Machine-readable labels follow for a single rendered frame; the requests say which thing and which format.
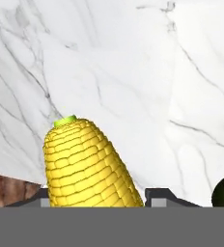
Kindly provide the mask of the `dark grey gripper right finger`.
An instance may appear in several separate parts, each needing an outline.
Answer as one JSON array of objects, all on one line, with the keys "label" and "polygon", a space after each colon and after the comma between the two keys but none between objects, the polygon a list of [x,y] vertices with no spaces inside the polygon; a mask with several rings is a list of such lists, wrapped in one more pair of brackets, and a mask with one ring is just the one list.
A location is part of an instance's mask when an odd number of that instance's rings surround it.
[{"label": "dark grey gripper right finger", "polygon": [[168,188],[146,188],[145,197],[145,206],[147,207],[198,207],[198,205],[195,205],[189,201],[177,198]]}]

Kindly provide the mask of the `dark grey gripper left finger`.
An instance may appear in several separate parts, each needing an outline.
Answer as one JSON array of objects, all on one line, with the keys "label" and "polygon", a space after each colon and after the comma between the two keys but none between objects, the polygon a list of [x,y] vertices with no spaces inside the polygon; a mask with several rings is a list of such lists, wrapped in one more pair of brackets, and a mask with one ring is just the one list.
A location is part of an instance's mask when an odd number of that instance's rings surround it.
[{"label": "dark grey gripper left finger", "polygon": [[41,188],[30,199],[11,204],[11,207],[17,207],[17,206],[50,207],[49,198],[48,198],[48,190],[46,188]]}]

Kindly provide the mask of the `yellow corn cob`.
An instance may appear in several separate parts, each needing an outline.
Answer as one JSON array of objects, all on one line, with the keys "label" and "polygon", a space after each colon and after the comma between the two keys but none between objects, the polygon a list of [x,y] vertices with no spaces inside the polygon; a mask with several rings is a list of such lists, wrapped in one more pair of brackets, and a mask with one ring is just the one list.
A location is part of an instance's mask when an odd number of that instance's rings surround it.
[{"label": "yellow corn cob", "polygon": [[42,149],[52,206],[144,205],[125,163],[93,122],[76,116],[56,121]]}]

